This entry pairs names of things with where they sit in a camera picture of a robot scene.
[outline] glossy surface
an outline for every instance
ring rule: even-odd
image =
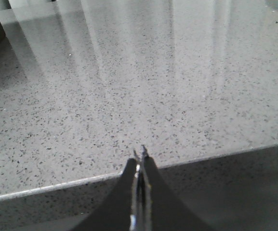
[[[0,20],[2,197],[116,175],[140,144],[159,166],[278,144],[268,2],[59,0]]]

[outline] countertop surface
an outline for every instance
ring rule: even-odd
[[[0,199],[278,144],[278,1],[0,10]]]

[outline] quartz countertop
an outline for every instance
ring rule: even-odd
[[[0,10],[0,200],[278,145],[278,1]]]

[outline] speckled countertop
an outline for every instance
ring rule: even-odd
[[[0,199],[278,144],[278,5],[59,0],[0,11]]]

